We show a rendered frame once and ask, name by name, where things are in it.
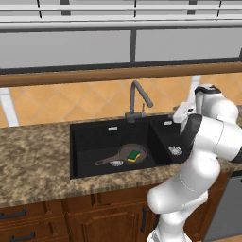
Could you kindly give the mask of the grey dishwasher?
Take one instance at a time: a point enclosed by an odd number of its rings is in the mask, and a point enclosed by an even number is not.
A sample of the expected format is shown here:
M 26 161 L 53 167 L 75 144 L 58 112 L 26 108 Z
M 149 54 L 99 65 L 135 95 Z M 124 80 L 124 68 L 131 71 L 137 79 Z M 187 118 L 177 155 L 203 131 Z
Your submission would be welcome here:
M 203 242 L 242 235 L 242 170 L 230 174 Z

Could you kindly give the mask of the yellow and green sponge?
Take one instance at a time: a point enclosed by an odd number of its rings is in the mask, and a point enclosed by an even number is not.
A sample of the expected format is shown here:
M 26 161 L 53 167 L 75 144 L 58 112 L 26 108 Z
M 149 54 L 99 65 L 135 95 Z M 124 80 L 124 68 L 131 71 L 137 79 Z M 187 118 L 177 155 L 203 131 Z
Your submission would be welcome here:
M 140 151 L 133 150 L 127 157 L 129 162 L 135 163 L 137 159 L 141 156 Z

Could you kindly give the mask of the wooden drawer front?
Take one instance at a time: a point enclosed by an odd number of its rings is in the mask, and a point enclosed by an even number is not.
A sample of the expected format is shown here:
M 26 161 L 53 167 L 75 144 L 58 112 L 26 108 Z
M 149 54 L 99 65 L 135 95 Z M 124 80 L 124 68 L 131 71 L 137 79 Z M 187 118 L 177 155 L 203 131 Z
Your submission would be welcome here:
M 21 212 L 24 208 L 26 208 L 26 216 L 20 216 L 11 219 L 0 219 L 0 224 L 7 224 L 10 222 L 17 221 L 29 221 L 31 219 L 41 219 L 63 215 L 61 201 L 59 199 L 19 205 L 8 208 L 0 208 L 0 212 L 3 212 L 5 215 L 16 214 Z
M 0 228 L 0 242 L 9 242 L 9 237 L 30 235 L 35 232 L 35 238 L 21 242 L 68 242 L 69 235 L 63 217 L 39 220 L 20 225 L 9 225 Z

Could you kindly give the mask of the wooden window sill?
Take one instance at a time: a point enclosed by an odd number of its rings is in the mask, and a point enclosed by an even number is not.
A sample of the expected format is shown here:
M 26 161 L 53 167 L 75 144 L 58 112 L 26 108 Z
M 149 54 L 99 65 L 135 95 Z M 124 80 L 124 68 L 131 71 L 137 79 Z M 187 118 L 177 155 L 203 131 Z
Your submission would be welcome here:
M 164 78 L 239 72 L 242 72 L 242 61 L 209 64 L 186 64 L 173 66 L 14 74 L 0 75 L 0 87 L 34 86 L 106 80 L 113 81 L 140 78 Z

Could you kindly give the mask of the black double sink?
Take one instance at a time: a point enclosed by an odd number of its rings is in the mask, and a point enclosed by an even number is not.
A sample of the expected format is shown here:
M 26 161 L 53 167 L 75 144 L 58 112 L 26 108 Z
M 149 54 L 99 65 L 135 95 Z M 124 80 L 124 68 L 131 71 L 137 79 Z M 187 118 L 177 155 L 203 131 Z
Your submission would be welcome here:
M 148 116 L 131 123 L 126 119 L 70 126 L 70 177 L 72 179 L 181 164 L 191 149 L 180 137 L 180 125 L 167 115 Z M 112 164 L 96 162 L 116 155 L 123 145 L 143 147 L 135 163 L 118 158 Z

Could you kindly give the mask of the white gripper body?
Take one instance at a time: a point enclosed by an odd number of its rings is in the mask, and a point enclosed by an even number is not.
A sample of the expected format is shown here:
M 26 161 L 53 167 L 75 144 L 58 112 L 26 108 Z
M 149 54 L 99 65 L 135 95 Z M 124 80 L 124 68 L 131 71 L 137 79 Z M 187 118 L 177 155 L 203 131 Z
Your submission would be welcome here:
M 182 102 L 172 116 L 173 122 L 182 123 L 191 111 L 193 111 L 193 105 L 187 101 Z

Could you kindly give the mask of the grey sink tap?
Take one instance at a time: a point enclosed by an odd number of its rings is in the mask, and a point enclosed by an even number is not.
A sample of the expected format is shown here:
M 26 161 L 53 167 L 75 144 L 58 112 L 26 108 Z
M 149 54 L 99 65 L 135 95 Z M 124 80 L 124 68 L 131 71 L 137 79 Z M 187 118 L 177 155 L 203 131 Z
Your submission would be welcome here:
M 146 116 L 145 110 L 141 110 L 140 112 L 134 111 L 135 91 L 138 91 L 149 108 L 153 107 L 153 102 L 150 100 L 145 90 L 140 83 L 135 80 L 130 85 L 130 111 L 125 113 L 125 117 L 130 123 L 134 123 L 136 119 L 144 118 Z

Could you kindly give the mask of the grey framed window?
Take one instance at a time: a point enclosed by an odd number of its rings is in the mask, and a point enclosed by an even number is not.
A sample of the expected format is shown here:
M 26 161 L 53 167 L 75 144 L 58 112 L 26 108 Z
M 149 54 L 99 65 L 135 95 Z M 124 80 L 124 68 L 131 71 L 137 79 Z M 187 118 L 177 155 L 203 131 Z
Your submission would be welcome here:
M 242 0 L 0 0 L 0 73 L 242 61 Z

